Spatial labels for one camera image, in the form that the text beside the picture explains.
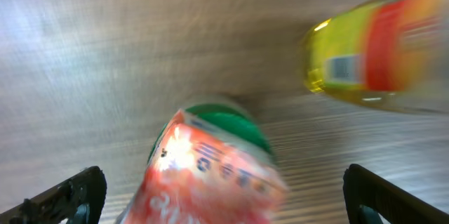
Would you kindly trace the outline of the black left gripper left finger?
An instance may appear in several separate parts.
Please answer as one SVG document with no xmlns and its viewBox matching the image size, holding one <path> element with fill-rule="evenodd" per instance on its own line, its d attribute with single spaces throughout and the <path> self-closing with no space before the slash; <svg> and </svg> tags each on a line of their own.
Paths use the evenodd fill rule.
<svg viewBox="0 0 449 224">
<path fill-rule="evenodd" d="M 107 181 L 91 166 L 1 214 L 1 224 L 98 224 Z"/>
</svg>

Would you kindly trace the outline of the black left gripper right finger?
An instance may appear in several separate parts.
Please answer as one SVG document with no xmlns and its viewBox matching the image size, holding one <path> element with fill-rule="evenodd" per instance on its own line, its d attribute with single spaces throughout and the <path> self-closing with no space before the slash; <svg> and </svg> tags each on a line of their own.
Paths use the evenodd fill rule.
<svg viewBox="0 0 449 224">
<path fill-rule="evenodd" d="M 448 214 L 358 164 L 344 172 L 343 194 L 350 224 L 441 223 Z"/>
</svg>

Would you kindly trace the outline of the red small carton box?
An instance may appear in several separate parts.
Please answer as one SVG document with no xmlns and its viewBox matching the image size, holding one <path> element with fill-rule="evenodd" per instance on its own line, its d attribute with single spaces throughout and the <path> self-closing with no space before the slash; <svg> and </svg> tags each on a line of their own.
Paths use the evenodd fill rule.
<svg viewBox="0 0 449 224">
<path fill-rule="evenodd" d="M 276 165 L 224 166 L 205 173 L 147 162 L 143 181 L 117 218 L 127 223 L 271 223 L 288 186 Z"/>
</svg>

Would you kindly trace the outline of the yellow oil bottle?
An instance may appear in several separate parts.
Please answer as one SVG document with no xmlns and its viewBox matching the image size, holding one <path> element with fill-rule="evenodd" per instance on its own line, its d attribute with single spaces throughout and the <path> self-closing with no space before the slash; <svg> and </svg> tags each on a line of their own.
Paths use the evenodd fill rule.
<svg viewBox="0 0 449 224">
<path fill-rule="evenodd" d="M 304 38 L 314 93 L 379 110 L 448 112 L 448 0 L 372 0 Z"/>
</svg>

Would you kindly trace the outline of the green lid jar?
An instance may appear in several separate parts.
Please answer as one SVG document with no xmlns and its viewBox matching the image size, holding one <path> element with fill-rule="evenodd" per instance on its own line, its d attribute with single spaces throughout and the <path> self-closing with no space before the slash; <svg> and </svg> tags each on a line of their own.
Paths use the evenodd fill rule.
<svg viewBox="0 0 449 224">
<path fill-rule="evenodd" d="M 163 127 L 148 161 L 161 169 L 207 172 L 215 166 L 275 165 L 267 137 L 252 116 L 233 102 L 206 101 L 180 108 Z"/>
</svg>

